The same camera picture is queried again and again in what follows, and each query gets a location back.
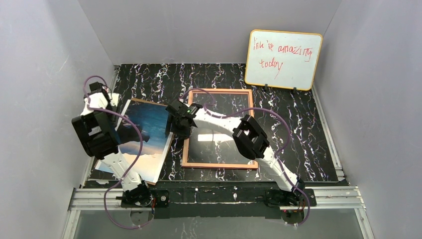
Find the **clear acrylic sheet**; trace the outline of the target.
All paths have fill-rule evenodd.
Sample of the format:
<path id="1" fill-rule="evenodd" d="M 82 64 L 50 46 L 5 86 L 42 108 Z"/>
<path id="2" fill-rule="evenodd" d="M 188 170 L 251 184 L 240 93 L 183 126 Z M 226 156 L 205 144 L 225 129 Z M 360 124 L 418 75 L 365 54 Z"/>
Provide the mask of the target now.
<path id="1" fill-rule="evenodd" d="M 208 106 L 210 111 L 229 115 L 248 107 L 246 94 L 212 94 L 200 93 L 193 95 L 193 103 Z M 189 139 L 189 163 L 230 163 L 248 164 L 251 160 L 244 158 L 237 151 L 234 140 L 230 135 L 207 128 L 193 127 Z"/>

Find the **pink wooden photo frame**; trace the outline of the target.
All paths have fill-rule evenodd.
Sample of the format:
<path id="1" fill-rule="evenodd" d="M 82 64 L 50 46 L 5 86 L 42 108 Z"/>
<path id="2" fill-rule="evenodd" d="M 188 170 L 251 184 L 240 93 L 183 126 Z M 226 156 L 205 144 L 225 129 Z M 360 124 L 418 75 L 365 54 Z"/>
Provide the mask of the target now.
<path id="1" fill-rule="evenodd" d="M 188 103 L 191 104 L 193 102 L 193 95 L 194 93 L 210 93 L 212 94 L 246 94 L 248 96 L 248 107 L 253 106 L 252 100 L 252 90 L 250 89 L 200 89 L 200 88 L 192 88 L 187 90 L 181 98 L 184 99 L 186 95 L 188 95 Z M 226 164 L 226 163 L 189 163 L 188 162 L 189 156 L 189 139 L 184 140 L 183 144 L 183 154 L 182 154 L 182 167 L 191 167 L 191 168 L 224 168 L 224 169 L 258 169 L 258 163 L 255 161 L 250 161 L 248 164 Z"/>

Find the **sky and sea photo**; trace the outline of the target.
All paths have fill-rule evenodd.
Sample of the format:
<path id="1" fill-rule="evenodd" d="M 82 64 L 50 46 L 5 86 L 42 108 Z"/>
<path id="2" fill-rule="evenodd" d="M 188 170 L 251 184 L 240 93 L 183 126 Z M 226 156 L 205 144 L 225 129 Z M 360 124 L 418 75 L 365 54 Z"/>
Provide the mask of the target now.
<path id="1" fill-rule="evenodd" d="M 144 101 L 140 99 L 127 100 L 122 115 L 138 124 L 149 134 L 148 142 L 128 142 L 120 145 L 120 150 L 129 164 L 131 164 L 143 143 L 141 156 L 133 166 L 133 170 L 150 185 L 155 185 L 159 179 L 173 134 L 165 134 L 168 113 L 166 105 Z"/>

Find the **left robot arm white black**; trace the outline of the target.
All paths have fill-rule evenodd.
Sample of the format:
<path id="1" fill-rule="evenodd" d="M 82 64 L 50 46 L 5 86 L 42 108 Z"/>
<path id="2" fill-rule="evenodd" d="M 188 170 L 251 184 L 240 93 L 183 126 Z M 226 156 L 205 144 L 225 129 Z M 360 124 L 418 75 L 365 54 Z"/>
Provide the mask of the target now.
<path id="1" fill-rule="evenodd" d="M 102 161 L 121 181 L 126 193 L 144 193 L 148 186 L 141 176 L 130 168 L 119 146 L 121 144 L 115 125 L 118 94 L 109 93 L 106 85 L 94 82 L 84 97 L 82 113 L 71 120 L 83 149 L 90 157 Z"/>

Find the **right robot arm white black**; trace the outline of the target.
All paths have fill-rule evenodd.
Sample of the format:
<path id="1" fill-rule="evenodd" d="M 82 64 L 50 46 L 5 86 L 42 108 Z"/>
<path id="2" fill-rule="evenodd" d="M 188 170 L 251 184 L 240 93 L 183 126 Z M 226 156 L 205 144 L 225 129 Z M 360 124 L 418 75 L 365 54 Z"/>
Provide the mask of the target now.
<path id="1" fill-rule="evenodd" d="M 248 160 L 258 162 L 261 169 L 272 176 L 282 191 L 301 192 L 305 184 L 276 157 L 268 136 L 257 120 L 249 114 L 239 113 L 226 116 L 206 110 L 199 104 L 185 104 L 174 100 L 166 107 L 168 112 L 166 131 L 181 138 L 189 138 L 191 128 L 205 128 L 230 136 L 238 152 Z"/>

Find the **whiteboard with red writing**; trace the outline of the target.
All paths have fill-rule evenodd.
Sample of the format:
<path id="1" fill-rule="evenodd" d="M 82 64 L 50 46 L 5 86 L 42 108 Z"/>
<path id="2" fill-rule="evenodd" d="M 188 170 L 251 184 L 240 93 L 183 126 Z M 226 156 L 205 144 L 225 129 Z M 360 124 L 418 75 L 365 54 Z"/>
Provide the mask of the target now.
<path id="1" fill-rule="evenodd" d="M 247 52 L 245 83 L 309 91 L 323 43 L 319 33 L 255 29 Z"/>

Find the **aluminium rail at front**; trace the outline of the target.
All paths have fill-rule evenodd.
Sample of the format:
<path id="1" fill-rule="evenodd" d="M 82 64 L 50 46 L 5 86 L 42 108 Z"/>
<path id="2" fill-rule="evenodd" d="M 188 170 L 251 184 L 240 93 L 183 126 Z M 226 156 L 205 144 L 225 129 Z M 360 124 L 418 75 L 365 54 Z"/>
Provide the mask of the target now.
<path id="1" fill-rule="evenodd" d="M 156 207 L 170 205 L 251 205 L 270 199 L 271 188 L 258 186 L 216 186 L 181 187 L 173 189 L 151 189 Z M 309 187 L 305 189 L 312 209 L 364 209 L 365 203 L 358 187 Z M 121 210 L 123 192 L 121 189 L 76 189 L 69 204 L 69 210 Z"/>

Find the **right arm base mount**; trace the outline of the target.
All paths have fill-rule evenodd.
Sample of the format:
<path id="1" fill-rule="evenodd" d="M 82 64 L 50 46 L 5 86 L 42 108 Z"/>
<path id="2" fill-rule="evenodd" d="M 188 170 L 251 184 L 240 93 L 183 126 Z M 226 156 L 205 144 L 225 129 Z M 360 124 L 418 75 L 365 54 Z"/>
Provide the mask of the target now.
<path id="1" fill-rule="evenodd" d="M 297 210 L 303 210 L 307 207 L 305 197 L 299 193 L 299 196 L 292 192 L 281 190 L 266 190 L 263 201 L 269 207 L 296 207 Z"/>

